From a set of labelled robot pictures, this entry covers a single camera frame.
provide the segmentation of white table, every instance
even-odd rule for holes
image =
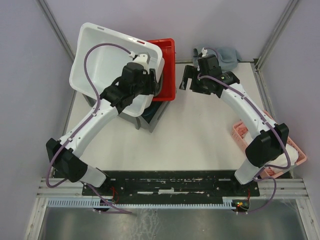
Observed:
[[[239,117],[215,95],[179,90],[185,64],[176,64],[175,100],[153,133],[120,117],[108,123],[88,145],[81,160],[101,170],[229,170],[238,169],[245,155],[231,137]],[[262,108],[250,63],[233,70],[246,92]],[[68,130],[90,110],[77,93]]]

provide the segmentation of blue cloth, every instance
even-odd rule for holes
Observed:
[[[219,66],[221,67],[223,72],[231,71],[232,69],[236,68],[238,65],[238,61],[241,61],[242,58],[238,51],[232,47],[219,47],[213,49],[208,49],[205,46],[198,46],[193,49],[193,64],[194,66],[198,67],[199,54],[201,54],[202,48],[207,49],[207,55],[214,54],[217,56],[218,54],[218,61]]]

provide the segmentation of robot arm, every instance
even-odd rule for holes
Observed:
[[[51,138],[46,143],[49,160],[54,158],[52,166],[66,179],[95,187],[100,187],[106,180],[103,172],[87,165],[80,157],[97,133],[132,104],[135,97],[155,94],[158,91],[156,73],[154,69],[149,69],[149,60],[147,53],[136,56],[123,68],[122,75],[100,94],[98,110],[96,103],[71,131],[58,141]]]
[[[284,123],[278,125],[259,109],[233,72],[222,73],[215,55],[203,56],[198,63],[198,68],[190,65],[185,67],[179,88],[186,90],[188,79],[192,79],[190,89],[193,92],[215,94],[243,121],[253,141],[245,150],[245,161],[232,178],[240,185],[246,185],[257,177],[266,164],[284,152],[289,129]]]

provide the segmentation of gray floor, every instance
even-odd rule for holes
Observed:
[[[251,200],[252,209],[264,201]],[[294,200],[264,210],[133,209],[98,214],[86,208],[47,208],[39,240],[307,240]]]

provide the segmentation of white plastic tray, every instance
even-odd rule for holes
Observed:
[[[149,42],[138,38],[113,31],[92,23],[85,23],[81,26],[75,59],[71,68],[69,82],[73,89],[80,93],[96,99],[84,70],[84,59],[88,50],[101,43],[118,44],[129,51],[138,53],[149,53],[149,67],[155,69],[156,79],[159,81],[165,61],[161,49]],[[88,74],[100,94],[106,87],[121,75],[123,67],[131,62],[132,58],[128,53],[113,46],[101,46],[93,50],[87,60]],[[149,107],[153,95],[139,95],[133,103],[126,107],[123,112],[132,116],[140,116],[145,108]]]

